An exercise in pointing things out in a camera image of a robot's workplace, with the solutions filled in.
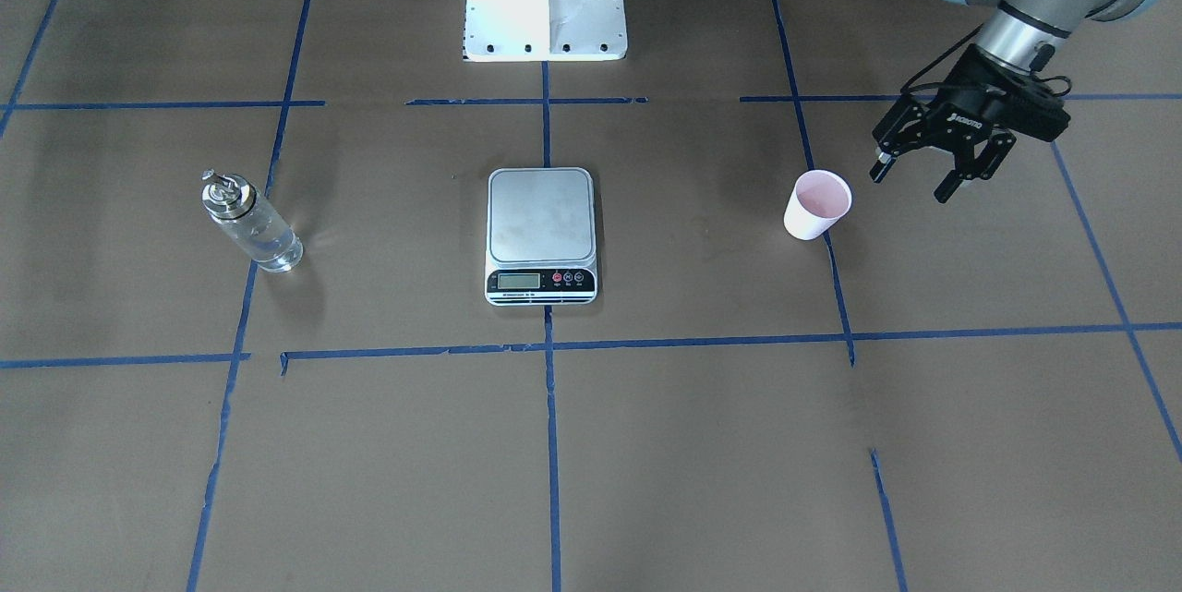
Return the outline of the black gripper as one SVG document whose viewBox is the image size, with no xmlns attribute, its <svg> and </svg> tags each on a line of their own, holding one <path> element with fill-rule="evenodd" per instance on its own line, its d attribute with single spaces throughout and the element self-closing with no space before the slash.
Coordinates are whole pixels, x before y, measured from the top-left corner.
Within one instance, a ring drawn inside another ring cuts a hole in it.
<svg viewBox="0 0 1182 592">
<path fill-rule="evenodd" d="M 970 45 L 942 82 L 923 82 L 928 69 L 900 87 L 883 119 L 873 126 L 877 158 L 869 176 L 875 184 L 908 151 L 934 149 L 953 158 L 953 168 L 934 189 L 943 204 L 972 180 L 989 180 L 1017 135 L 1052 141 L 1069 128 L 1063 92 L 1045 79 L 1000 65 Z"/>
</svg>

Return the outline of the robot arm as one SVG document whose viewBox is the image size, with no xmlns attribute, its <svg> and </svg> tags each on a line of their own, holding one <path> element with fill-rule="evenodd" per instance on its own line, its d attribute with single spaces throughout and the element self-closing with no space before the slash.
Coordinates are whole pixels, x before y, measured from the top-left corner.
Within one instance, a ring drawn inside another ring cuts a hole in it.
<svg viewBox="0 0 1182 592">
<path fill-rule="evenodd" d="M 1137 17 L 1156 0 L 946 0 L 989 6 L 993 12 L 948 53 L 957 57 L 940 82 L 927 70 L 900 87 L 873 126 L 875 183 L 907 152 L 944 151 L 953 160 L 935 187 L 940 203 L 974 180 L 988 180 L 1017 145 L 1019 135 L 1052 142 L 1069 128 L 1065 92 L 1044 74 L 1082 22 Z"/>
</svg>

